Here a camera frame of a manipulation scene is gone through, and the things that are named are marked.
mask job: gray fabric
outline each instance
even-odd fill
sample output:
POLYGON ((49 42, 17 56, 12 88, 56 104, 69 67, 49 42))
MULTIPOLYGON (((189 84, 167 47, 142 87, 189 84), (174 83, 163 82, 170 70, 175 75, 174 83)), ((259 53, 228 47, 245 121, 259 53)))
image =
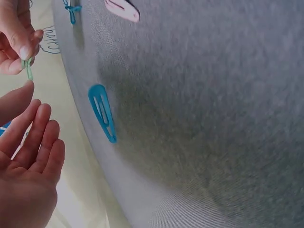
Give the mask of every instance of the gray fabric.
POLYGON ((134 228, 304 227, 304 1, 82 0, 57 37, 91 145, 134 228), (87 98, 103 84, 110 144, 87 98))

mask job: small green clip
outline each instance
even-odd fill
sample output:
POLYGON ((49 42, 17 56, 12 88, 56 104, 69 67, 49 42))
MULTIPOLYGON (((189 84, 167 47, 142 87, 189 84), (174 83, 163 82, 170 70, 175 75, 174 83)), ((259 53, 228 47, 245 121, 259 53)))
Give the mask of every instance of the small green clip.
POLYGON ((21 65, 22 65, 22 69, 26 69, 27 74, 28 74, 28 79, 33 81, 33 73, 32 70, 30 69, 30 63, 32 61, 33 58, 30 58, 29 60, 21 60, 21 65))

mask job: blue hair clip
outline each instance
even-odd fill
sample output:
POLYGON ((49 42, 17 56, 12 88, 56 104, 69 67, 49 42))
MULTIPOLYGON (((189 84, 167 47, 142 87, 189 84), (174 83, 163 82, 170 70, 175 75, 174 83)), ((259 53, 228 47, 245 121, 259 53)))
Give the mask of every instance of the blue hair clip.
POLYGON ((5 132, 5 130, 9 127, 11 121, 0 127, 0 136, 5 132))
POLYGON ((108 96, 103 85, 94 85, 90 88, 89 100, 100 126, 111 143, 116 143, 116 132, 114 128, 112 113, 108 96))
POLYGON ((75 12, 79 12, 82 6, 70 6, 67 0, 63 0, 66 10, 70 13, 70 20, 72 25, 76 23, 75 12))

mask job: fingernail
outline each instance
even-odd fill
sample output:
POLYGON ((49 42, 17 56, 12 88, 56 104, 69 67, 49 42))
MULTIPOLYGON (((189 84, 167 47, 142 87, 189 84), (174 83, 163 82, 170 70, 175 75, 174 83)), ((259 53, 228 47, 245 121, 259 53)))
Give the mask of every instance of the fingernail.
POLYGON ((31 81, 31 80, 28 80, 28 81, 26 81, 26 83, 24 84, 24 86, 27 86, 27 85, 30 85, 30 84, 32 84, 33 82, 31 81))
POLYGON ((20 58, 22 60, 27 60, 29 58, 30 55, 30 49, 27 46, 23 46, 20 49, 20 58))

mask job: drawing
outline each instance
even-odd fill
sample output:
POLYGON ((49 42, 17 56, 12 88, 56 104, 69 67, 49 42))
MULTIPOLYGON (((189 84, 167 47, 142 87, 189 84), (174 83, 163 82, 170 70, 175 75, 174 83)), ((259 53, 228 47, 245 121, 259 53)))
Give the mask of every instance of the drawing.
POLYGON ((40 43, 40 48, 50 54, 60 54, 59 44, 56 36, 55 26, 43 29, 43 40, 40 43))

